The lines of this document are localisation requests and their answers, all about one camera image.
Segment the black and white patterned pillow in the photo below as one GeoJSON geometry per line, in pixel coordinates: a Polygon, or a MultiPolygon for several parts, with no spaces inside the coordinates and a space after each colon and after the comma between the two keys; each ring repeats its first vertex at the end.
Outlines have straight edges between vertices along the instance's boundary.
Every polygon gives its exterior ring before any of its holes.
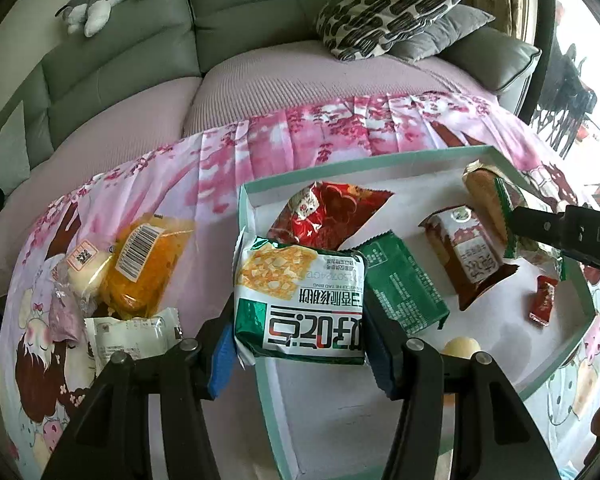
{"type": "Polygon", "coordinates": [[[315,24],[318,35],[342,61],[387,52],[443,16],[460,0],[329,0],[315,24]]]}

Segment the sofa armrest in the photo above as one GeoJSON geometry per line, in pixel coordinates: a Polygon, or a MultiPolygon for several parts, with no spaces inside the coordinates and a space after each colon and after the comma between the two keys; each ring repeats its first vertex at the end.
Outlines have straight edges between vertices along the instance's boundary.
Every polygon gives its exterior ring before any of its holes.
{"type": "Polygon", "coordinates": [[[541,50],[531,44],[494,28],[481,27],[456,41],[439,56],[467,72],[503,101],[522,103],[521,92],[526,93],[528,79],[541,54],[541,50]]]}

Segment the sofa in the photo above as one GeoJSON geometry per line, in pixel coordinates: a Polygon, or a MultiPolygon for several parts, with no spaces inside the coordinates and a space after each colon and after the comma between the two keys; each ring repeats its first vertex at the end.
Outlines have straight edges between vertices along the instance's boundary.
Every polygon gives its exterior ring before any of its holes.
{"type": "Polygon", "coordinates": [[[0,297],[47,205],[182,136],[337,96],[457,91],[522,106],[540,52],[483,27],[415,64],[343,63],[317,37],[327,0],[126,0],[92,38],[46,54],[0,112],[24,104],[30,178],[0,212],[0,297]]]}

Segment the sofa backrest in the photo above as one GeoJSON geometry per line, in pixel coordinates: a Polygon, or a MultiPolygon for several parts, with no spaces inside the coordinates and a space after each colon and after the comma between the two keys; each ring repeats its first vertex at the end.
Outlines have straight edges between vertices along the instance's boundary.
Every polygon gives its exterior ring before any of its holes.
{"type": "Polygon", "coordinates": [[[164,81],[200,76],[225,59],[316,38],[326,0],[126,0],[92,38],[76,33],[43,57],[0,112],[24,102],[29,165],[79,126],[164,81]]]}

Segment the gray pillow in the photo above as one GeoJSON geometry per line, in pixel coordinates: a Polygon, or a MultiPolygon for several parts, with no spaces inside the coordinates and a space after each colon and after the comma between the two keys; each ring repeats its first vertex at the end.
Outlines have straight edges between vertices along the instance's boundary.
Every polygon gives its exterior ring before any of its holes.
{"type": "Polygon", "coordinates": [[[410,63],[435,56],[493,20],[494,17],[488,12],[466,5],[456,5],[420,34],[394,44],[389,54],[410,63]]]}
{"type": "Polygon", "coordinates": [[[5,195],[11,194],[29,173],[24,104],[20,101],[0,130],[0,189],[5,195]]]}
{"type": "Polygon", "coordinates": [[[460,0],[329,0],[315,30],[341,61],[381,56],[435,22],[460,0]]]}
{"type": "Polygon", "coordinates": [[[531,75],[542,51],[491,27],[482,27],[440,52],[441,59],[461,68],[486,90],[504,94],[531,75]]]}

